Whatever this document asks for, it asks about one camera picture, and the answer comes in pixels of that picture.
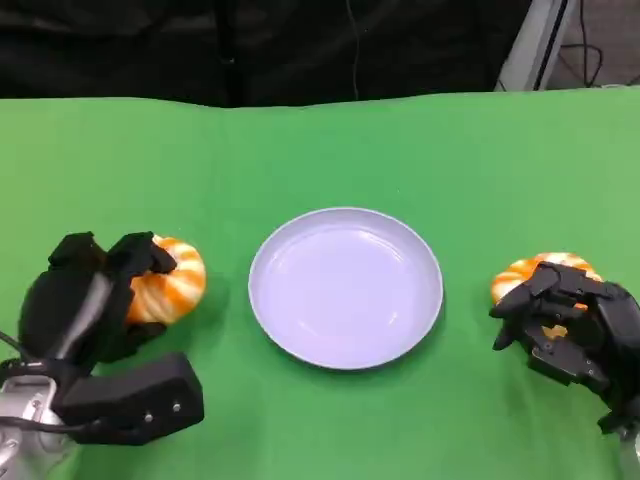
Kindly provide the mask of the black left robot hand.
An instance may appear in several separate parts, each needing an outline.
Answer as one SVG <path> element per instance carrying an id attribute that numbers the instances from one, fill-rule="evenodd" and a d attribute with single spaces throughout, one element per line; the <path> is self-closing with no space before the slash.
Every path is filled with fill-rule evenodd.
<path id="1" fill-rule="evenodd" d="M 27 290 L 18 341 L 33 360 L 65 361 L 84 373 L 128 358 L 166 331 L 157 320 L 129 320 L 132 282 L 175 268 L 151 232 L 126 234 L 108 250 L 91 232 L 68 234 Z"/>

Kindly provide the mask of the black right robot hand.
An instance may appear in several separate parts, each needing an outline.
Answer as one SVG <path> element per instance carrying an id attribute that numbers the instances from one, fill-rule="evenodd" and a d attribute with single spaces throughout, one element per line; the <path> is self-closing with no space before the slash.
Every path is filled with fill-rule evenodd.
<path id="1" fill-rule="evenodd" d="M 639 305 L 624 287 L 541 262 L 490 316 L 502 321 L 495 351 L 517 342 L 530 369 L 581 384 L 604 402 L 604 434 L 639 428 Z"/>

